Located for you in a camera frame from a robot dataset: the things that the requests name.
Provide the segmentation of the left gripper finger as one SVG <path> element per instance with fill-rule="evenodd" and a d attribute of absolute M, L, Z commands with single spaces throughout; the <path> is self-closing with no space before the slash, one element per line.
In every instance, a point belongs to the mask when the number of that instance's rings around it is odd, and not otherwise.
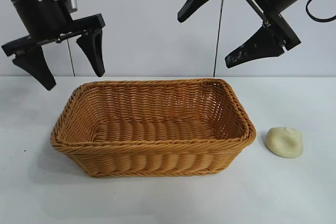
<path fill-rule="evenodd" d="M 55 78 L 47 65 L 41 46 L 15 54 L 12 62 L 28 72 L 48 91 L 56 85 Z"/>
<path fill-rule="evenodd" d="M 102 29 L 81 35 L 76 43 L 88 58 L 97 77 L 102 77 L 105 73 L 102 56 Z"/>

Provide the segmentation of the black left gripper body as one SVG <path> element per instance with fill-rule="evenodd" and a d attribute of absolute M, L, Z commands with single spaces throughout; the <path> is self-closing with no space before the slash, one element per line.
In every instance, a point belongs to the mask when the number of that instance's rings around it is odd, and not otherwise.
<path fill-rule="evenodd" d="M 77 11 L 77 0 L 13 0 L 12 4 L 28 35 L 2 45 L 7 56 L 43 43 L 81 36 L 105 26 L 101 14 L 73 19 L 71 13 Z"/>

